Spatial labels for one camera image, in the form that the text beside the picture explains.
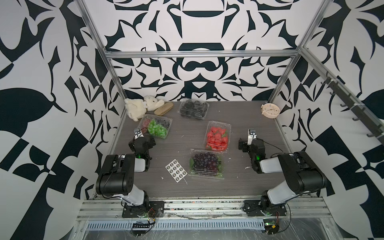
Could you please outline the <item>white fruit sticker sheet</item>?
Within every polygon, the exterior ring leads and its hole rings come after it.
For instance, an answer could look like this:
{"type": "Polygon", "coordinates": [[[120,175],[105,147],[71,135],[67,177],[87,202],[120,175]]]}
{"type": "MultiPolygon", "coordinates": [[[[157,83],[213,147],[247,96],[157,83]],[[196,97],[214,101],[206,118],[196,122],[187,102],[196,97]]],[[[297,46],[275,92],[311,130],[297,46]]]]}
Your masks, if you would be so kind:
{"type": "Polygon", "coordinates": [[[188,175],[185,168],[183,168],[176,159],[172,160],[169,164],[167,164],[165,168],[177,183],[183,180],[188,175]]]}

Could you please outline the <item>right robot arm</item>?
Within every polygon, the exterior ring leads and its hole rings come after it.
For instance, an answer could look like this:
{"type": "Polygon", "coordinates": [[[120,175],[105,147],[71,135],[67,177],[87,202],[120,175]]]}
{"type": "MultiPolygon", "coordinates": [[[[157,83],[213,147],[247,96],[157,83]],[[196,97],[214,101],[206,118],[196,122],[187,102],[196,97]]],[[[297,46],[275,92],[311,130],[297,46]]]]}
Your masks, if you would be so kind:
{"type": "Polygon", "coordinates": [[[282,206],[300,195],[318,192],[328,185],[325,174],[304,151],[282,153],[267,159],[265,142],[261,139],[251,142],[240,139],[239,150],[249,154],[256,173],[284,175],[285,180],[281,184],[262,195],[259,205],[263,211],[282,206]]]}

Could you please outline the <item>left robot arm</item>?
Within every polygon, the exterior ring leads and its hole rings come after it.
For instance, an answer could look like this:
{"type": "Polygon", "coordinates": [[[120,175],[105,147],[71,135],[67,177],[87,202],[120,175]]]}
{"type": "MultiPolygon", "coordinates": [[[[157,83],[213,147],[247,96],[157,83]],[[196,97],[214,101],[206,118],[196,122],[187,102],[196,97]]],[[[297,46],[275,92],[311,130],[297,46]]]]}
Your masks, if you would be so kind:
{"type": "Polygon", "coordinates": [[[105,199],[118,198],[130,208],[148,208],[148,194],[134,184],[135,173],[149,170],[150,149],[155,139],[143,129],[135,129],[129,142],[131,154],[108,155],[96,182],[96,192],[105,199]]]}

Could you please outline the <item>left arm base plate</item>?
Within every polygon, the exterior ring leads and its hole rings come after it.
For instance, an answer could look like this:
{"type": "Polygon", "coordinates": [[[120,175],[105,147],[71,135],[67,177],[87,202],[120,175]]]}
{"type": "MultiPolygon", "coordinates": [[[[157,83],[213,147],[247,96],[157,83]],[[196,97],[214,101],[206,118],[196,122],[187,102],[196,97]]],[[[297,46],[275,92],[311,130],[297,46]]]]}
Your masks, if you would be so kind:
{"type": "Polygon", "coordinates": [[[144,202],[144,204],[140,206],[129,206],[127,203],[125,203],[122,218],[157,218],[162,216],[164,213],[164,208],[164,201],[144,202]]]}

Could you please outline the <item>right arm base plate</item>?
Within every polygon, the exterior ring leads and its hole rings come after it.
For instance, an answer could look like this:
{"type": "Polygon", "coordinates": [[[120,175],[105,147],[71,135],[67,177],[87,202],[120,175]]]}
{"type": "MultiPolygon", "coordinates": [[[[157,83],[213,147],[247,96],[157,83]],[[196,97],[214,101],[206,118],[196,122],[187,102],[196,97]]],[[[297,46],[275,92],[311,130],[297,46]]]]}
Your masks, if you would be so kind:
{"type": "Polygon", "coordinates": [[[260,200],[245,200],[242,210],[248,217],[276,217],[287,214],[284,204],[274,205],[264,197],[260,200]]]}

